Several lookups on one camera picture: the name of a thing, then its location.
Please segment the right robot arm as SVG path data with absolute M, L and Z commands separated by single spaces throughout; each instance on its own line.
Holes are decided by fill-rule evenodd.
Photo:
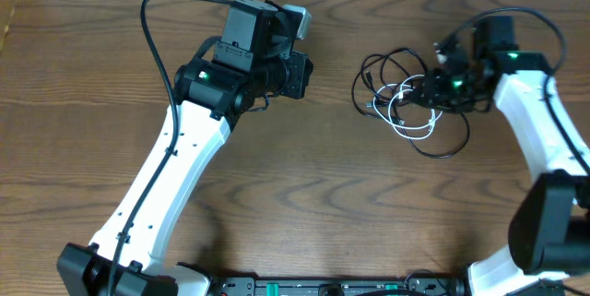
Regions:
M 507 8 L 465 22 L 472 53 L 452 32 L 436 47 L 440 67 L 415 86 L 412 102 L 441 112 L 473 112 L 479 102 L 506 118 L 525 156 L 532 186 L 509 226 L 508 243 L 471 264 L 467 295 L 546 292 L 589 271 L 589 218 L 572 207 L 589 207 L 589 147 L 564 108 L 556 88 L 560 63 L 523 51 Z

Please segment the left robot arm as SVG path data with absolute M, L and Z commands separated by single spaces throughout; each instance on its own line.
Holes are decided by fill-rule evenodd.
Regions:
M 88 245 L 70 243 L 57 271 L 71 295 L 205 295 L 212 280 L 165 264 L 169 241 L 208 163 L 255 101 L 304 96 L 313 71 L 293 46 L 312 16 L 302 6 L 230 0 L 223 32 L 163 82 L 169 99 L 153 149 Z

